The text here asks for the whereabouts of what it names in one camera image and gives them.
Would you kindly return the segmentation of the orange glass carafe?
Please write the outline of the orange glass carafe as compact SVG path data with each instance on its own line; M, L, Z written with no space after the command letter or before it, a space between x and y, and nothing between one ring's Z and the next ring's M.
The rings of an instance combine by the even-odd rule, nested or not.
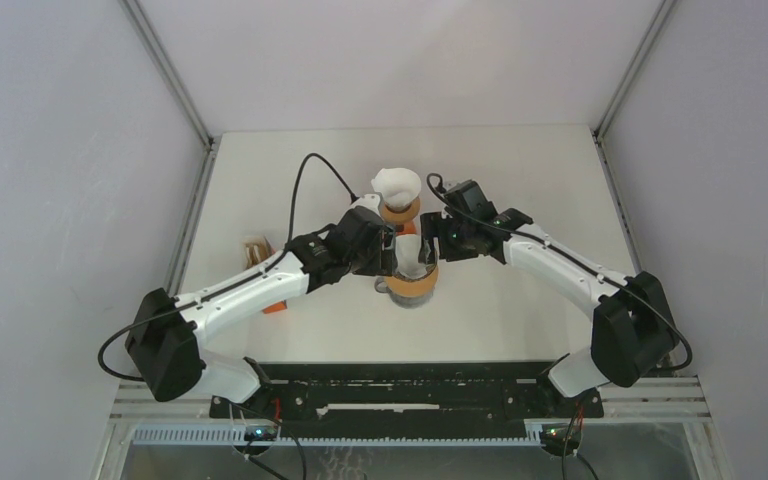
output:
M415 235L417 233L417 227L414 221L405 222L397 226L396 232L398 236Z

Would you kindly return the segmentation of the white paper coffee filter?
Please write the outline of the white paper coffee filter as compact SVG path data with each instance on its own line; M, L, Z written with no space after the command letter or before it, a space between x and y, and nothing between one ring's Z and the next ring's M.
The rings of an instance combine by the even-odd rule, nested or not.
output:
M406 210L421 192L419 175L407 168L381 169L371 180L372 190L393 211Z

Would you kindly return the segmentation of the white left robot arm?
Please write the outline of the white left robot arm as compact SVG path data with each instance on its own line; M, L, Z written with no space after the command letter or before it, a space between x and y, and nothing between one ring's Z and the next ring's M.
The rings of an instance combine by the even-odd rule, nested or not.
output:
M265 308L310 294L348 275L383 276L395 263L393 224L356 204L339 222L298 235L265 262L213 286L171 296L146 294L125 349L157 402L200 392L223 397L250 417L265 414L273 394L255 360L209 344Z

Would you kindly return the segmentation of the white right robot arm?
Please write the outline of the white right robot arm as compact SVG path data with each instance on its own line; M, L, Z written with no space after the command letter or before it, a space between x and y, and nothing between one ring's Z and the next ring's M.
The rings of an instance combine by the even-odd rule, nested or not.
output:
M538 402L549 415L565 415L592 388L634 385L682 342L654 275L627 276L594 263L516 209L484 219L452 209L424 213L420 231L421 259L491 257L545 281L589 316L589 344L562 356L543 375Z

